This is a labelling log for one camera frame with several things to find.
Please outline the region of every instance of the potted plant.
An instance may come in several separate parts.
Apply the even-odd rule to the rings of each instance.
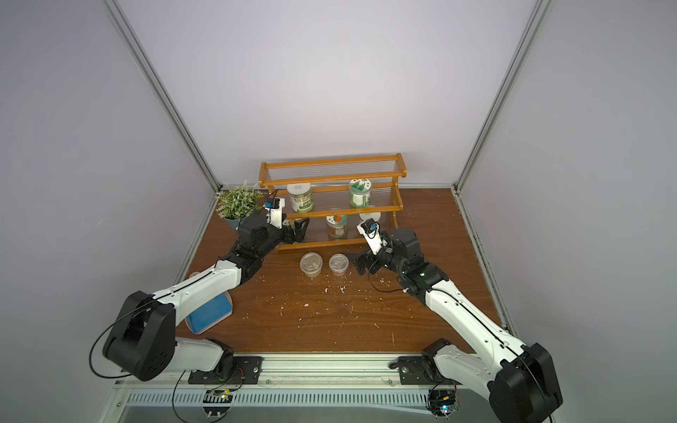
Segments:
[[[232,187],[228,191],[220,191],[217,195],[219,203],[216,212],[228,225],[237,229],[240,220],[254,212],[261,210],[259,202],[263,198],[263,193],[254,188],[246,186],[246,181],[242,186]]]

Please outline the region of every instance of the jar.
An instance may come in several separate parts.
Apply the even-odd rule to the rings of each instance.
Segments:
[[[348,187],[351,206],[355,208],[369,206],[369,199],[372,196],[372,182],[369,179],[353,179]]]
[[[315,204],[310,183],[290,183],[287,185],[287,192],[293,211],[306,213],[313,210]]]
[[[348,216],[327,216],[327,232],[333,238],[343,238],[348,234]]]
[[[364,222],[367,219],[374,219],[374,222],[378,222],[378,220],[380,219],[380,212],[360,213],[359,219],[360,222]]]
[[[343,254],[334,254],[332,258],[329,259],[329,268],[336,276],[345,275],[345,272],[348,271],[348,264],[350,264],[350,261],[348,260],[348,257]]]
[[[322,257],[316,252],[309,252],[301,257],[301,270],[307,277],[315,277],[322,272]]]

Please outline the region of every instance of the black cable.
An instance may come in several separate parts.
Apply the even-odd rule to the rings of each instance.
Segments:
[[[374,230],[374,231],[372,232],[373,235],[372,235],[372,236],[369,236],[369,234],[367,234],[367,237],[368,237],[370,240],[373,240],[374,238],[376,238],[376,234],[377,234],[377,233],[379,232],[379,230],[380,230],[380,225],[378,224],[378,222],[374,222],[374,224],[376,225],[376,230]]]
[[[242,372],[242,377],[244,378],[244,370],[242,370],[242,368],[236,368],[235,370],[233,370],[233,376],[230,376],[230,377],[228,378],[228,380],[226,380],[224,383],[220,384],[220,385],[217,386],[216,388],[210,389],[210,391],[211,391],[212,393],[214,393],[214,391],[217,390],[218,388],[221,388],[223,385],[228,384],[228,382],[230,382],[231,380],[233,380],[233,378],[235,377],[235,373],[236,373],[238,370],[240,370],[240,371]],[[234,390],[232,390],[232,391],[230,391],[230,392],[235,392],[236,390],[242,388],[242,384],[244,384],[244,379],[241,379],[240,386],[238,386],[237,388],[235,388]]]
[[[275,191],[272,192],[272,194],[273,194],[273,200],[271,201],[271,206],[272,206],[272,202],[275,201],[275,197],[278,195],[278,191],[280,191],[280,188],[277,188]],[[256,206],[258,206],[262,201],[266,201],[266,200],[268,199],[268,196],[263,196],[262,199],[260,199],[259,201],[257,201],[257,202],[252,206],[252,209],[249,211],[249,213],[253,212],[254,209],[256,208]],[[242,222],[242,220],[243,220],[245,217],[246,217],[246,216],[240,217],[240,220],[238,221],[238,227],[240,226],[240,223]]]
[[[174,396],[176,395],[176,387],[179,386],[179,382],[181,382],[181,378],[183,378],[183,375],[185,374],[185,372],[186,371],[184,370],[183,373],[181,373],[181,376],[179,376],[179,378],[176,381],[176,384],[174,385],[174,391],[172,391],[172,393],[171,393],[171,409],[172,409],[172,411],[174,411],[174,416],[176,416],[177,419],[181,420],[183,423],[190,423],[190,422],[187,422],[186,420],[182,419],[181,416],[179,416],[179,414],[176,412],[176,407],[174,406]],[[219,420],[221,420],[224,417],[225,417],[225,413],[223,413],[223,415],[221,417],[214,420],[213,423],[218,422]]]
[[[390,293],[390,292],[401,292],[401,291],[402,291],[401,289],[390,290],[390,291],[380,290],[380,289],[378,289],[378,288],[374,285],[374,282],[372,282],[372,278],[371,278],[372,268],[373,268],[374,265],[378,262],[378,258],[381,256],[381,254],[382,254],[384,251],[385,251],[385,248],[381,247],[381,250],[380,250],[380,251],[378,252],[378,254],[376,255],[376,259],[374,260],[374,262],[372,263],[372,265],[369,266],[369,269],[367,269],[367,280],[369,281],[369,284],[372,286],[373,289],[375,289],[375,290],[377,290],[377,291],[379,291],[379,292],[382,292],[383,294],[388,294],[388,293]]]
[[[502,345],[505,349],[507,349],[507,350],[510,351],[511,353],[515,354],[515,357],[517,357],[517,358],[519,359],[519,361],[521,361],[522,364],[524,364],[524,367],[527,369],[527,371],[529,372],[529,374],[531,374],[531,377],[533,378],[533,381],[536,383],[536,386],[538,387],[538,390],[540,391],[541,397],[543,398],[543,404],[544,404],[546,407],[548,407],[548,402],[547,402],[547,400],[546,400],[546,394],[545,394],[545,392],[543,391],[543,389],[541,388],[541,384],[538,383],[538,379],[536,379],[536,376],[533,374],[533,372],[531,371],[531,369],[529,369],[529,366],[526,364],[526,362],[524,361],[524,359],[522,359],[522,357],[521,357],[519,354],[517,354],[517,353],[514,352],[510,347],[508,347],[507,345],[505,345],[505,343],[503,342],[503,340],[502,340],[501,338],[498,338],[498,336],[496,336],[496,334],[494,334],[494,333],[487,327],[487,325],[485,325],[484,322],[481,321],[481,319],[480,319],[479,317],[477,317],[472,311],[468,310],[468,307],[466,307],[465,305],[463,305],[463,303],[461,303],[456,297],[454,297],[453,295],[451,295],[449,292],[446,292],[445,290],[441,290],[441,289],[437,289],[437,288],[431,288],[430,290],[428,290],[428,292],[430,292],[430,291],[438,291],[438,292],[442,292],[442,293],[444,293],[444,294],[447,294],[452,300],[456,301],[456,304],[457,304],[457,305],[460,305],[461,307],[463,307],[463,308],[464,308],[468,313],[470,313],[470,315],[473,316],[473,317],[474,317],[474,318],[475,318],[482,326],[484,326],[484,328],[485,328],[490,334],[492,334],[492,335],[494,336],[494,338],[496,338],[496,340],[497,340],[498,342],[500,342],[501,345]],[[548,414],[548,418],[549,418],[550,421],[552,422],[552,411],[550,411],[550,413]]]
[[[196,282],[200,281],[201,279],[203,279],[203,278],[205,278],[205,277],[207,277],[207,276],[209,276],[209,275],[211,275],[211,274],[212,274],[212,273],[206,273],[206,274],[204,274],[203,276],[199,277],[198,279],[194,280],[193,282],[189,283],[188,285],[184,286],[183,288],[180,288],[180,289],[178,289],[178,290],[176,290],[176,291],[174,291],[174,292],[179,292],[180,290],[186,289],[186,288],[188,288],[189,286],[191,286],[192,284],[195,284]],[[164,297],[166,297],[166,296],[169,296],[169,295],[172,295],[172,292],[170,292],[170,293],[168,293],[168,294],[165,294],[165,295],[162,295],[162,296],[159,296],[158,298],[153,298],[152,301],[160,300],[160,299],[162,299],[162,298],[164,298]],[[132,376],[131,373],[123,374],[123,375],[120,375],[120,376],[106,376],[106,375],[100,374],[99,372],[97,372],[96,370],[94,370],[94,365],[93,365],[92,362],[91,362],[91,356],[92,356],[92,354],[94,353],[94,348],[96,347],[96,344],[97,344],[97,343],[99,342],[99,340],[106,334],[106,332],[108,332],[113,326],[115,326],[117,323],[119,323],[120,320],[126,318],[126,317],[129,316],[130,314],[132,314],[132,313],[134,313],[134,312],[136,312],[136,311],[139,311],[138,314],[142,313],[143,311],[140,311],[140,310],[149,308],[149,307],[150,307],[150,304],[152,303],[152,301],[150,301],[150,302],[148,302],[148,303],[146,303],[146,304],[144,304],[144,305],[138,306],[138,307],[135,308],[134,310],[130,311],[129,313],[125,314],[124,316],[120,317],[119,319],[117,319],[116,321],[114,321],[113,323],[111,323],[111,324],[110,324],[103,332],[101,332],[101,334],[96,338],[96,340],[94,341],[94,343],[91,345],[91,348],[89,349],[89,369],[91,370],[92,373],[94,373],[96,376],[99,376],[100,378],[103,378],[103,379],[120,379],[120,378],[126,378],[127,376]]]
[[[515,355],[517,356],[517,358],[519,358],[519,361],[522,362],[522,364],[524,365],[525,369],[527,369],[527,371],[529,372],[529,374],[531,374],[531,377],[533,378],[533,381],[536,382],[536,386],[538,386],[538,390],[541,392],[541,397],[543,398],[543,405],[545,405],[545,406],[546,406],[546,409],[548,410],[548,418],[550,419],[550,423],[552,423],[552,411],[550,411],[550,408],[548,408],[548,400],[546,399],[546,393],[543,391],[543,388],[541,388],[541,384],[538,383],[538,379],[536,379],[536,376],[533,374],[533,372],[531,371],[531,369],[529,369],[529,366],[526,364],[526,362],[524,361],[524,359],[522,359],[522,357],[521,357],[520,355],[518,355],[516,352],[514,352],[514,351],[513,351],[510,347],[508,347],[507,345],[506,345],[506,348],[508,349],[508,351],[510,351],[511,353],[515,354]]]
[[[433,386],[433,388],[430,390],[430,392],[428,392],[428,405],[430,405],[431,407],[432,407],[432,405],[430,404],[430,401],[431,401],[430,396],[433,394],[433,391],[435,390],[435,388],[437,388],[439,386],[440,383],[441,382],[438,382],[435,386]]]

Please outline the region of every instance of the white jar lid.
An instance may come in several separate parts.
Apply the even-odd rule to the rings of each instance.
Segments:
[[[359,194],[372,189],[372,182],[369,179],[351,179],[348,185],[351,191]]]
[[[380,212],[373,212],[373,213],[360,213],[359,218],[362,221],[365,221],[367,219],[374,219],[374,222],[378,222],[380,219]]]
[[[343,226],[348,222],[347,215],[327,216],[327,223],[335,226]]]
[[[302,196],[310,191],[310,182],[307,183],[290,183],[287,185],[287,192],[293,196]]]

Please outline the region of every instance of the ventilation grille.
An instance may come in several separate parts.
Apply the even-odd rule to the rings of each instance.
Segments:
[[[428,391],[421,389],[251,389],[233,393],[232,402],[205,395],[205,389],[177,389],[174,404],[224,407],[425,407]],[[128,406],[166,407],[171,405],[171,389],[134,389]]]

